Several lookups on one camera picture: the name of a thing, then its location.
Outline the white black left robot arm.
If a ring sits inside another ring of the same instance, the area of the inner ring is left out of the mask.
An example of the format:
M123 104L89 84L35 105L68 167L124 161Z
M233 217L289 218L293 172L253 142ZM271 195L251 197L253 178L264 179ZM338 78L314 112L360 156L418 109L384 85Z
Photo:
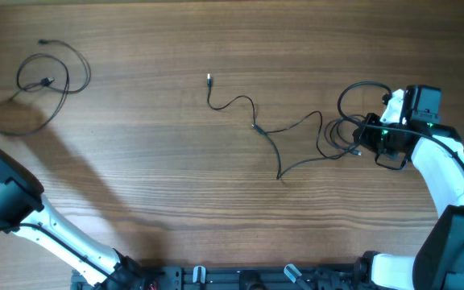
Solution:
M42 184L0 149L0 232L25 238L76 269L95 289L146 289L131 258L92 239L60 214Z

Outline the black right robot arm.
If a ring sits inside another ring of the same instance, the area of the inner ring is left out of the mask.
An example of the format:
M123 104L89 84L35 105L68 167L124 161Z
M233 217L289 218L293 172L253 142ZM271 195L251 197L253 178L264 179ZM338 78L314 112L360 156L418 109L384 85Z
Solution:
M368 114L356 143L377 157L403 155L421 174L438 220L418 253L375 253L367 280L388 289L464 289L464 146L457 131L440 123L441 90L410 85L382 97L386 109Z

